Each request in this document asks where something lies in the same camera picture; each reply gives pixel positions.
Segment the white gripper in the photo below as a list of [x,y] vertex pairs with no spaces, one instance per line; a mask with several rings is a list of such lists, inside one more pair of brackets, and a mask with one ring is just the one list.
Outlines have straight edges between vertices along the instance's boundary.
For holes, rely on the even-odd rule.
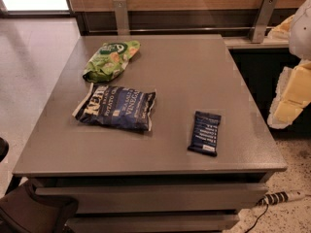
[[267,124],[284,129],[311,103],[311,0],[305,0],[294,15],[273,27],[267,37],[289,39],[290,53],[304,59],[294,68],[283,69],[269,109]]

